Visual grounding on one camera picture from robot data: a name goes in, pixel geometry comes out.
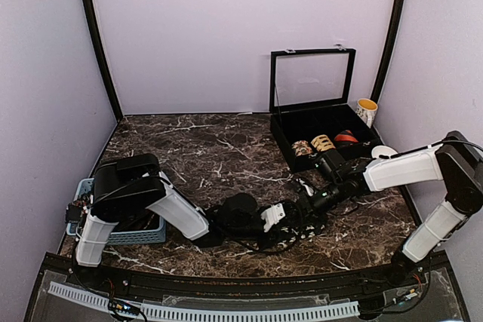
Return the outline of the black white patterned tie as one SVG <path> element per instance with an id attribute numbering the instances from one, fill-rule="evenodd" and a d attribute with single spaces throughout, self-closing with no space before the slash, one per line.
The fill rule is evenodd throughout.
<path id="1" fill-rule="evenodd" d="M 299 226 L 284 226 L 281 227 L 281 240 L 280 243 L 293 243 L 297 238 L 312 239 L 315 236 L 322 234 L 326 229 L 326 224 L 324 222 L 310 222 L 305 224 L 302 228 Z"/>

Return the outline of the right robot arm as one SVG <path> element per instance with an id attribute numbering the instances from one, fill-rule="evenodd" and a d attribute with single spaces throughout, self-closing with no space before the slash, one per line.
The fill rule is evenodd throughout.
<path id="1" fill-rule="evenodd" d="M 314 167 L 329 182 L 322 189 L 301 184 L 303 218 L 322 218 L 350 198 L 441 186 L 439 203 L 391 257 L 385 280 L 392 287 L 403 286 L 419 263 L 482 209 L 482 147 L 457 130 L 426 146 L 357 161 L 346 161 L 332 149 L 317 155 Z"/>

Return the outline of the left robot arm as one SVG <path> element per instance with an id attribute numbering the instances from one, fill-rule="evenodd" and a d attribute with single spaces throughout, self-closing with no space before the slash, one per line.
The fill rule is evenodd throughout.
<path id="1" fill-rule="evenodd" d="M 145 212 L 158 215 L 199 248 L 231 240 L 268 256 L 289 251 L 299 241 L 303 215 L 293 201 L 260 207 L 238 193 L 208 210 L 196 206 L 169 180 L 157 157 L 146 153 L 107 161 L 94 171 L 91 202 L 72 251 L 78 278 L 91 289 L 106 283 L 102 254 L 115 227 Z"/>

